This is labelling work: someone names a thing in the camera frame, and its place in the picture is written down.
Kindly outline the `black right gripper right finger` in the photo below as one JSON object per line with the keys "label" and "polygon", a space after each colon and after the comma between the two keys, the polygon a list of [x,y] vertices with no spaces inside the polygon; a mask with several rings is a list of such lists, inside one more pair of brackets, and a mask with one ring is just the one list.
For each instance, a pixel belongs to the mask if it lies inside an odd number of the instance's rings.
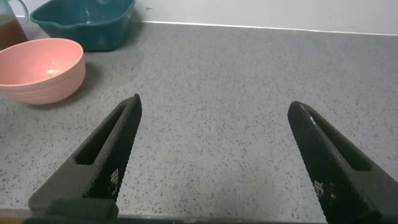
{"label": "black right gripper right finger", "polygon": [[309,105],[290,128],[328,223],[397,223],[397,181]]}

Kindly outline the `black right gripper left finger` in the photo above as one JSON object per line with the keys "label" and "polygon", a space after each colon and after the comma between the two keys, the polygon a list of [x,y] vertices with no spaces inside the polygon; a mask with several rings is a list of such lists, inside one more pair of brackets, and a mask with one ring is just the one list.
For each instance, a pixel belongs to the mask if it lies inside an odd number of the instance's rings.
{"label": "black right gripper left finger", "polygon": [[141,116],[138,94],[120,102],[30,197],[33,214],[43,214],[60,198],[116,202]]}

